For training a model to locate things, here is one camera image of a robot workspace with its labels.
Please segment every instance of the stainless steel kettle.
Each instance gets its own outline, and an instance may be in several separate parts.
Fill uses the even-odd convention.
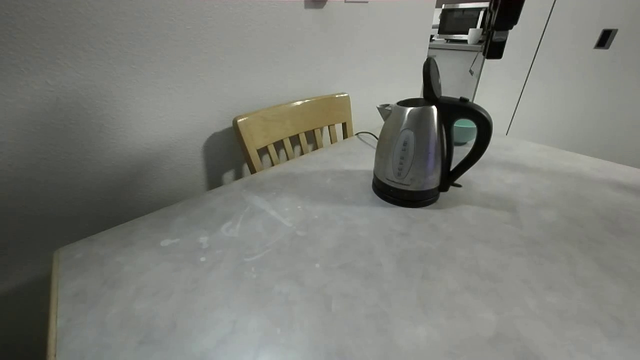
[[[385,121],[376,147],[373,191],[399,206],[419,208],[436,202],[462,174],[476,164],[489,146],[492,121],[482,107],[460,97],[442,96],[435,59],[422,68],[423,97],[382,104]],[[469,119],[476,140],[458,165],[453,159],[453,124]]]

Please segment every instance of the white mug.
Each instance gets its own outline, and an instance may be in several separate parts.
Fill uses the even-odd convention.
[[[471,45],[477,44],[481,35],[482,29],[469,29],[467,42]]]

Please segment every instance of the kettle handle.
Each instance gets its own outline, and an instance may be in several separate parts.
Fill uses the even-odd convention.
[[[493,122],[486,110],[469,99],[464,97],[442,96],[436,105],[438,108],[438,118],[444,125],[444,135],[447,148],[443,151],[445,161],[442,164],[442,175],[440,178],[441,192],[446,192],[449,187],[458,180],[462,174],[474,166],[489,147],[491,135],[493,133]],[[467,156],[455,167],[451,168],[453,161],[453,124],[459,119],[469,119],[477,129],[476,140],[469,150]]]

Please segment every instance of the kettle spout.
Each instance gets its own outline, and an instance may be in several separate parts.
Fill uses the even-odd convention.
[[[391,115],[391,104],[378,105],[378,112],[382,116],[382,121],[387,121],[389,115]]]

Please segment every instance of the chair backrest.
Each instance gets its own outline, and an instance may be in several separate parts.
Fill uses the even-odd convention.
[[[283,142],[287,159],[295,157],[290,137],[298,136],[302,154],[309,152],[306,131],[313,130],[316,149],[323,146],[322,128],[329,128],[331,143],[338,141],[335,130],[342,125],[342,138],[353,136],[349,94],[312,97],[258,110],[234,118],[234,129],[252,174],[262,170],[258,150],[266,147],[274,165],[280,163],[274,143]]]

